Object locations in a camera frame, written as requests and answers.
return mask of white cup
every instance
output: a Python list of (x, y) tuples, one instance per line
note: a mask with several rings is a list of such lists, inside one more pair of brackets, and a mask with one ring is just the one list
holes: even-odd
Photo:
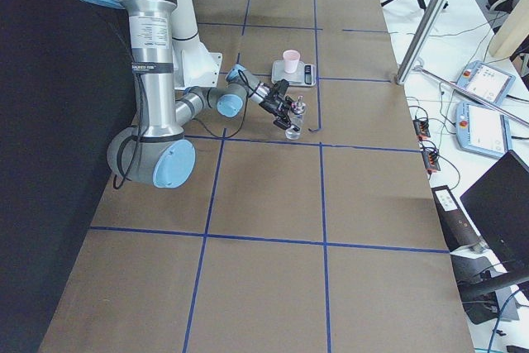
[(286, 50), (283, 53), (284, 71), (287, 74), (293, 74), (298, 69), (301, 55), (296, 50)]

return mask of computer monitor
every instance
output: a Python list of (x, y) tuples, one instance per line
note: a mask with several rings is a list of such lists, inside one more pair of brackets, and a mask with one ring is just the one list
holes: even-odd
[(514, 284), (529, 291), (529, 166), (509, 150), (463, 193), (461, 202), (508, 271), (478, 283), (460, 284), (463, 301)]

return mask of clear bottle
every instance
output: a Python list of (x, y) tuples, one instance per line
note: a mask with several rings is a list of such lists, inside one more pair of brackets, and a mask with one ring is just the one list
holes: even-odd
[(284, 132), (289, 140), (297, 140), (301, 136), (301, 128), (303, 126), (303, 117), (307, 105), (303, 102), (303, 96), (299, 96), (295, 103), (292, 103), (290, 108), (290, 123), (291, 126)]

